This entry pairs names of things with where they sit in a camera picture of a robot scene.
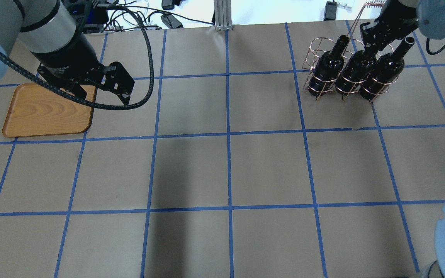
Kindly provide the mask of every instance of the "black cable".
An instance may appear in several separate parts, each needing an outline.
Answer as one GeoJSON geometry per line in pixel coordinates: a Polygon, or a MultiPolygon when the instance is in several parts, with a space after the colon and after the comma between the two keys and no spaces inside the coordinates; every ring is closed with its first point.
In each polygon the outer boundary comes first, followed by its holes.
{"type": "Polygon", "coordinates": [[[142,8],[142,9],[155,10],[155,11],[162,12],[163,14],[177,15],[177,16],[179,16],[179,17],[181,17],[181,18],[184,18],[184,19],[187,19],[187,20],[190,20],[190,21],[196,21],[196,22],[200,22],[200,23],[205,23],[205,24],[209,24],[209,25],[214,25],[214,23],[212,23],[212,22],[201,21],[201,20],[197,20],[197,19],[192,19],[192,18],[184,17],[184,16],[182,16],[182,15],[180,15],[180,14],[175,14],[175,13],[173,13],[173,12],[165,11],[165,10],[159,10],[159,9],[154,9],[154,8],[149,8],[149,7],[142,7],[142,6],[127,6],[127,8],[142,8]]]}
{"type": "Polygon", "coordinates": [[[124,4],[118,4],[118,5],[122,5],[122,6],[128,6],[128,5],[131,5],[131,4],[133,4],[133,3],[135,3],[136,1],[131,1],[130,3],[127,3],[126,1],[125,1],[125,3],[124,4]]]}
{"type": "Polygon", "coordinates": [[[126,22],[129,23],[129,25],[133,25],[133,26],[135,26],[135,24],[131,23],[130,21],[128,21],[128,20],[125,18],[125,13],[121,14],[121,16],[122,16],[122,18],[123,18],[124,21],[126,21],[126,22]]]}
{"type": "Polygon", "coordinates": [[[145,18],[145,14],[143,14],[143,12],[141,11],[136,11],[137,14],[141,14],[142,18],[143,18],[143,22],[145,22],[147,19],[145,18]]]}
{"type": "MultiPolygon", "coordinates": [[[[120,6],[120,5],[107,7],[106,9],[108,9],[108,10],[121,9],[121,10],[129,12],[130,14],[134,14],[134,12],[132,12],[128,8],[120,6]]],[[[141,20],[138,20],[138,25],[142,26],[142,27],[144,26],[143,22],[141,20]]],[[[97,108],[97,109],[106,109],[106,110],[129,110],[129,109],[135,109],[135,108],[138,108],[138,107],[142,106],[143,104],[145,104],[147,102],[147,100],[149,100],[150,96],[152,95],[152,90],[154,89],[154,66],[153,66],[153,62],[152,62],[152,49],[150,48],[149,37],[147,37],[147,33],[145,32],[145,29],[144,28],[140,28],[140,30],[142,31],[143,37],[145,39],[145,45],[147,46],[147,56],[148,56],[148,60],[149,60],[150,77],[149,77],[149,89],[147,91],[147,94],[145,95],[145,97],[143,97],[142,100],[140,100],[139,102],[136,102],[134,104],[129,104],[129,105],[110,105],[110,104],[89,102],[88,100],[84,100],[82,98],[79,98],[79,97],[76,97],[74,95],[71,95],[71,94],[69,94],[67,92],[64,92],[63,90],[60,90],[60,88],[58,88],[58,87],[56,87],[56,86],[54,86],[52,84],[49,84],[46,81],[38,78],[37,76],[35,76],[34,74],[30,73],[28,70],[24,69],[23,67],[21,67],[20,65],[15,63],[13,60],[8,58],[6,55],[4,55],[1,52],[0,52],[0,61],[5,63],[6,65],[8,65],[10,68],[14,69],[19,74],[21,74],[24,77],[26,77],[30,81],[32,81],[32,82],[34,82],[36,84],[39,84],[40,86],[50,90],[51,92],[56,93],[56,94],[60,95],[61,97],[64,97],[64,98],[66,98],[68,100],[71,100],[73,102],[76,102],[76,103],[79,103],[79,104],[83,104],[85,106],[97,108]]]]}
{"type": "Polygon", "coordinates": [[[430,39],[427,38],[427,40],[425,42],[425,49],[429,55],[436,55],[436,54],[441,53],[445,49],[445,44],[438,51],[432,52],[432,51],[430,51],[430,39]]]}
{"type": "Polygon", "coordinates": [[[145,22],[150,22],[150,17],[153,15],[153,14],[164,14],[164,12],[163,11],[158,11],[158,10],[156,10],[156,11],[153,11],[152,13],[150,13],[148,16],[147,16],[147,18],[145,19],[145,22]]]}
{"type": "Polygon", "coordinates": [[[128,14],[128,12],[127,11],[122,12],[121,14],[117,15],[115,18],[111,18],[111,20],[109,21],[108,25],[110,25],[113,21],[116,21],[116,19],[120,18],[120,16],[122,16],[124,14],[128,14]]]}

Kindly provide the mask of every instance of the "wine bottle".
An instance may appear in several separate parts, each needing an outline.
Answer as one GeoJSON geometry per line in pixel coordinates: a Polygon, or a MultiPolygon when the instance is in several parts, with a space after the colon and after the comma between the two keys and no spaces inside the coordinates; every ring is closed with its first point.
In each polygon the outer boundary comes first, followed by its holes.
{"type": "Polygon", "coordinates": [[[377,64],[376,54],[374,46],[353,54],[335,83],[336,90],[343,95],[353,92],[377,64]]]}
{"type": "Polygon", "coordinates": [[[324,53],[318,60],[309,81],[309,92],[315,97],[329,90],[332,82],[344,66],[343,53],[350,42],[348,36],[342,35],[331,51],[324,53]]]}
{"type": "Polygon", "coordinates": [[[413,37],[405,37],[394,53],[388,53],[379,58],[376,67],[360,87],[360,95],[366,100],[373,100],[377,94],[385,90],[384,85],[392,83],[404,68],[403,56],[415,44],[413,37]]]}

